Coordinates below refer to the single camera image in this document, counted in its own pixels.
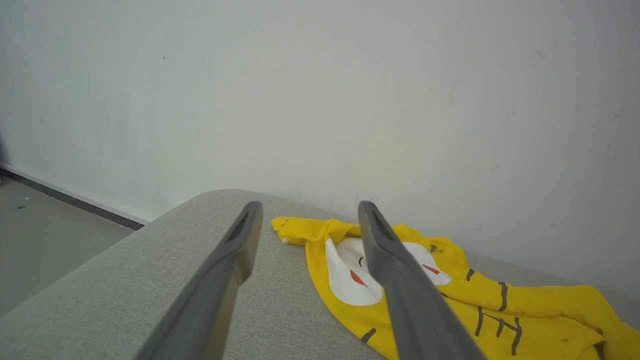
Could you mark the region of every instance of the dark baseboard trim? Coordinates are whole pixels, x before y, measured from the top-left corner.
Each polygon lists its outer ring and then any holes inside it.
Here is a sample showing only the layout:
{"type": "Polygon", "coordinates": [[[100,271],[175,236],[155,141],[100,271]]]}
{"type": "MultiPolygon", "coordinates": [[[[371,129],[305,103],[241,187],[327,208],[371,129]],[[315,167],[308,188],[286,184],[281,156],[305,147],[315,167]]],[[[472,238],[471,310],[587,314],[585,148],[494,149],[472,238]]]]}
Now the dark baseboard trim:
{"type": "Polygon", "coordinates": [[[88,204],[84,201],[78,200],[73,196],[69,196],[65,193],[61,193],[57,190],[53,190],[52,188],[48,188],[42,184],[38,184],[35,181],[26,179],[20,175],[14,174],[13,172],[7,171],[3,168],[0,168],[0,176],[6,177],[7,179],[14,180],[20,184],[24,184],[30,188],[36,189],[41,193],[47,194],[55,199],[66,202],[69,205],[73,205],[79,209],[85,210],[89,213],[93,213],[98,215],[99,217],[103,217],[107,220],[118,223],[122,226],[126,226],[132,230],[138,230],[144,225],[139,222],[135,222],[133,220],[129,220],[128,218],[121,217],[120,215],[116,215],[110,211],[106,211],[105,209],[100,209],[97,206],[88,204]]]}

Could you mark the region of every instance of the gray fabric upholstery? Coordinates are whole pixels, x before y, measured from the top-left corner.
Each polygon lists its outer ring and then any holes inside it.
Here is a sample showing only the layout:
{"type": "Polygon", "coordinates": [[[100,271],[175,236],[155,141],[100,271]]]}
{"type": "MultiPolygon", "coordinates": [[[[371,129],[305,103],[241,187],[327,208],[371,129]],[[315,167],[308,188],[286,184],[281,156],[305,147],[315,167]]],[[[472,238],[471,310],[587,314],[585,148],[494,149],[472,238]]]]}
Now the gray fabric upholstery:
{"type": "MultiPolygon", "coordinates": [[[[281,244],[270,224],[276,214],[353,219],[260,193],[218,190],[171,210],[0,318],[0,359],[134,357],[249,200],[262,201],[264,221],[253,274],[237,297],[225,358],[379,358],[324,306],[303,247],[281,244]]],[[[512,284],[567,284],[482,256],[469,258],[474,269],[512,284]]],[[[617,299],[629,314],[640,313],[637,304],[617,299]]]]}

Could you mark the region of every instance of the white wall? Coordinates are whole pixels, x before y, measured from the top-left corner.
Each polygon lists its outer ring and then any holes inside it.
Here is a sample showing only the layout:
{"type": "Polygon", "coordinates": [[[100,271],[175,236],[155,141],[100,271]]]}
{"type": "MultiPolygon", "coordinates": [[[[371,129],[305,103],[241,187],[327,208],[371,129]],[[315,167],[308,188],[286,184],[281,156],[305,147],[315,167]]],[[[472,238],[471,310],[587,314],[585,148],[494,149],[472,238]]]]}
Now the white wall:
{"type": "Polygon", "coordinates": [[[640,297],[637,1],[4,1],[5,166],[256,190],[640,297]]]}

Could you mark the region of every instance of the red cheek print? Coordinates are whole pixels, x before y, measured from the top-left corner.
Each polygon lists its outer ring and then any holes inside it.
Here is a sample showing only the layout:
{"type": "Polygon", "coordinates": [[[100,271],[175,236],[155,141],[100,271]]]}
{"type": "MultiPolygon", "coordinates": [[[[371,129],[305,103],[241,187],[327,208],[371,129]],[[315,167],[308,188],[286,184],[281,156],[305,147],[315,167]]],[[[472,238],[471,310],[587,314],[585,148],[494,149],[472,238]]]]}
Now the red cheek print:
{"type": "Polygon", "coordinates": [[[427,270],[430,270],[431,272],[433,272],[433,273],[434,273],[434,274],[436,274],[436,275],[438,275],[438,274],[440,273],[440,271],[439,271],[439,270],[434,269],[434,268],[432,268],[432,267],[430,267],[430,266],[426,266],[426,265],[423,265],[423,266],[424,266],[427,270]]]}
{"type": "Polygon", "coordinates": [[[359,276],[357,276],[357,275],[356,275],[356,273],[354,273],[354,272],[353,272],[353,270],[351,271],[351,278],[352,278],[355,282],[357,282],[358,284],[366,286],[366,285],[364,284],[364,282],[362,282],[362,280],[360,280],[360,277],[359,277],[359,276]]]}

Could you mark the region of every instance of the yellow t-shirt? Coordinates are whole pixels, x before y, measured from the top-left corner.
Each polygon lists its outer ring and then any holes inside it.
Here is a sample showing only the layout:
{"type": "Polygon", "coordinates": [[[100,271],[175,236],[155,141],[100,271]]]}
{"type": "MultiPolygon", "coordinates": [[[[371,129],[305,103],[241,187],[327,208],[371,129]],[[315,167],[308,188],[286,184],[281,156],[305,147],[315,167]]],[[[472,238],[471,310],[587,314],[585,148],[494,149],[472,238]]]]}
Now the yellow t-shirt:
{"type": "MultiPolygon", "coordinates": [[[[369,275],[360,227],[279,217],[284,243],[304,245],[311,280],[332,314],[355,336],[397,359],[384,290],[369,275]]],[[[590,286],[525,288],[487,279],[447,238],[393,227],[488,359],[640,359],[640,332],[623,323],[590,286]]]]}

